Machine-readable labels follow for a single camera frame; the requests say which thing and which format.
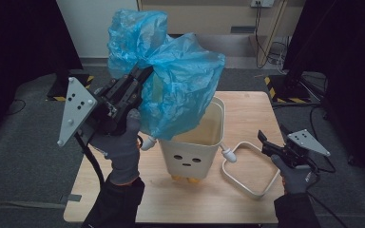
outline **wooden table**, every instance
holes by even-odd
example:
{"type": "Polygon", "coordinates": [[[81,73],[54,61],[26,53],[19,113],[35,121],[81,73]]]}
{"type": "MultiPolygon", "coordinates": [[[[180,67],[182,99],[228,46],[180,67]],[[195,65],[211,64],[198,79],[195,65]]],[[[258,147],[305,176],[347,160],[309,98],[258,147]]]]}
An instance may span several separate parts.
{"type": "MultiPolygon", "coordinates": [[[[264,92],[217,91],[225,105],[223,142],[235,148],[240,142],[261,147],[259,129],[271,143],[283,145],[279,126],[264,92]]],[[[105,177],[110,162],[93,151],[105,177]]],[[[262,192],[276,173],[270,159],[247,149],[235,152],[238,161],[228,163],[228,172],[252,190],[262,192]]],[[[221,174],[224,157],[219,149],[207,177],[198,183],[186,179],[172,180],[166,171],[161,148],[157,143],[141,152],[139,170],[146,188],[138,209],[137,222],[155,223],[276,223],[273,201],[283,194],[279,176],[261,199],[251,199],[230,184],[221,174]]],[[[99,192],[98,178],[84,158],[71,194],[80,201],[68,201],[64,219],[81,222],[85,219],[99,192]]]]}

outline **white bucket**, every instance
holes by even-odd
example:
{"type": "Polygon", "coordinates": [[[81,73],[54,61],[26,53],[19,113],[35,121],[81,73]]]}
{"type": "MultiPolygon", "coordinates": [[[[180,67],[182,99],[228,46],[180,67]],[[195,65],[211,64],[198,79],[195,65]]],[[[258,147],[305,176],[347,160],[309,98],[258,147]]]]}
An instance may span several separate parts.
{"type": "Polygon", "coordinates": [[[224,103],[214,97],[200,124],[171,141],[159,140],[171,176],[204,179],[223,139],[224,103]]]}

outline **blue plastic bag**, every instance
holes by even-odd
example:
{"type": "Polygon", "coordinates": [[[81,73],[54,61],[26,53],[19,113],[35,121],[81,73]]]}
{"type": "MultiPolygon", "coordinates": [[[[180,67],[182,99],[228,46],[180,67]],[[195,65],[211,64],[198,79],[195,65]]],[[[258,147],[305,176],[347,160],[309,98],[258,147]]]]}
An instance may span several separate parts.
{"type": "Polygon", "coordinates": [[[141,131],[171,140],[195,128],[215,94],[224,55],[203,49],[193,33],[169,37],[166,14],[160,11],[121,9],[109,33],[113,77],[121,77],[136,63],[154,68],[142,92],[141,131]]]}

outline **gray glove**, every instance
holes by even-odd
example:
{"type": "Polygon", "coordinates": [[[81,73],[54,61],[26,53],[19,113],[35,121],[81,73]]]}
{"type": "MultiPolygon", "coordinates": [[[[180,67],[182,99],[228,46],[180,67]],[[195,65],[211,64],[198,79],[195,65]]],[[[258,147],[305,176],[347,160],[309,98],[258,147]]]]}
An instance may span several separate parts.
{"type": "Polygon", "coordinates": [[[300,165],[296,168],[290,168],[280,156],[275,154],[271,156],[271,160],[280,169],[285,192],[289,194],[306,192],[312,174],[310,166],[300,165]]]}
{"type": "Polygon", "coordinates": [[[90,144],[111,160],[110,180],[117,185],[133,182],[139,177],[138,163],[140,152],[137,144],[141,127],[141,115],[131,109],[126,117],[126,132],[121,136],[96,134],[90,144]]]}

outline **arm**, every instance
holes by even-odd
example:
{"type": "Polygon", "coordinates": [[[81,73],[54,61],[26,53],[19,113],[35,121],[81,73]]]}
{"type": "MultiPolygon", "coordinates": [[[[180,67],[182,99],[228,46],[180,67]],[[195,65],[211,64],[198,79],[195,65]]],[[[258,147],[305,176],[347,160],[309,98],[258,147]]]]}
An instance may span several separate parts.
{"type": "Polygon", "coordinates": [[[139,178],[140,158],[137,136],[140,129],[138,110],[126,117],[126,132],[121,136],[95,135],[91,145],[111,160],[112,172],[87,215],[83,228],[134,227],[144,183],[139,178]]]}
{"type": "Polygon", "coordinates": [[[275,200],[279,228],[319,228],[319,222],[306,193],[286,194],[275,200]]]}
{"type": "Polygon", "coordinates": [[[285,195],[274,202],[279,228],[320,228],[306,193],[310,167],[290,168],[278,155],[272,155],[271,160],[280,169],[285,189],[285,195]]]}

